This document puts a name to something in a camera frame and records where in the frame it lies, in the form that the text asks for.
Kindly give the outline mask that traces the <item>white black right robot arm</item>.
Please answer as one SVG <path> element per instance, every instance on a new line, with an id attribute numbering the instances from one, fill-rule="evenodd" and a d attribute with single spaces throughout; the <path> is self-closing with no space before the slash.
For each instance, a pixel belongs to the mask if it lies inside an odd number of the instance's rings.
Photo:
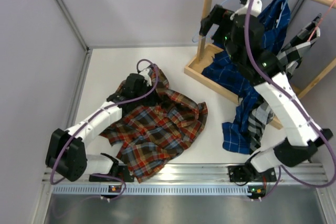
<path id="1" fill-rule="evenodd" d="M 218 26 L 214 40 L 222 46 L 215 59 L 224 58 L 227 66 L 219 82 L 241 98 L 235 120 L 224 123 L 224 149 L 250 158 L 241 166 L 245 176 L 257 180 L 264 172 L 285 165 L 294 167 L 308 160 L 321 145 L 333 136 L 322 129 L 307 114 L 288 81 L 288 68 L 279 60 L 276 43 L 281 38 L 271 32 L 267 17 L 235 14 L 220 5 L 201 20 L 199 33 L 205 35 L 213 25 Z M 256 102 L 264 100 L 267 113 L 273 113 L 285 129 L 286 138 L 267 150 L 253 153 L 250 131 L 260 132 L 262 123 L 252 111 Z"/>

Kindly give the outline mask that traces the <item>red brown plaid shirt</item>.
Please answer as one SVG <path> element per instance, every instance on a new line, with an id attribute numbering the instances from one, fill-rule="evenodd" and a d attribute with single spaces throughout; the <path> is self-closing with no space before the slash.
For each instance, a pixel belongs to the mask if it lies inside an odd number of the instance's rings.
<path id="1" fill-rule="evenodd" d="M 151 81 L 157 84 L 152 93 L 156 104 L 136 107 L 101 133 L 111 145 L 122 144 L 117 159 L 140 183 L 191 147 L 208 116 L 206 103 L 196 103 L 170 89 L 161 69 L 148 67 L 148 71 Z"/>

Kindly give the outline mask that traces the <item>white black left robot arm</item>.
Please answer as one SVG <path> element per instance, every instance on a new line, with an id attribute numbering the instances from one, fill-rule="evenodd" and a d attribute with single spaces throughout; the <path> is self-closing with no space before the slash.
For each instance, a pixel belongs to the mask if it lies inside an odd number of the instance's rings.
<path id="1" fill-rule="evenodd" d="M 106 154 L 88 154 L 87 147 L 111 124 L 124 119 L 141 105 L 155 105 L 158 78 L 151 79 L 154 70 L 146 68 L 128 75 L 120 91 L 110 95 L 102 106 L 78 124 L 66 130 L 56 129 L 50 138 L 45 164 L 71 182 L 82 175 L 101 174 L 114 181 L 119 174 L 119 162 Z"/>

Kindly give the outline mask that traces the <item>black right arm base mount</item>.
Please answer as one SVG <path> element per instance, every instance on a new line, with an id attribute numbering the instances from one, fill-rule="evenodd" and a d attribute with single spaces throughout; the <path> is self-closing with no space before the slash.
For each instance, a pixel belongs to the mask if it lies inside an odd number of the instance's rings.
<path id="1" fill-rule="evenodd" d="M 276 182 L 277 176 L 274 168 L 265 172 L 258 172 L 251 165 L 228 166 L 229 180 L 235 184 L 247 184 L 250 182 Z"/>

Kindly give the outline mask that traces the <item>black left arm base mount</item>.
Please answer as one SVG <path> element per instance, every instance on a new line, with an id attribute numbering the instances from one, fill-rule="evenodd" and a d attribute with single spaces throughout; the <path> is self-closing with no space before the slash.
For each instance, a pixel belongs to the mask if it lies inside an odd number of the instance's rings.
<path id="1" fill-rule="evenodd" d="M 116 177 L 116 178 L 123 180 L 124 182 L 134 182 L 134 176 L 130 174 L 128 167 L 125 164 L 113 165 L 113 167 L 111 168 L 109 173 L 106 174 L 106 176 Z M 118 182 L 115 179 L 97 177 L 93 175 L 89 176 L 89 181 L 90 182 Z"/>

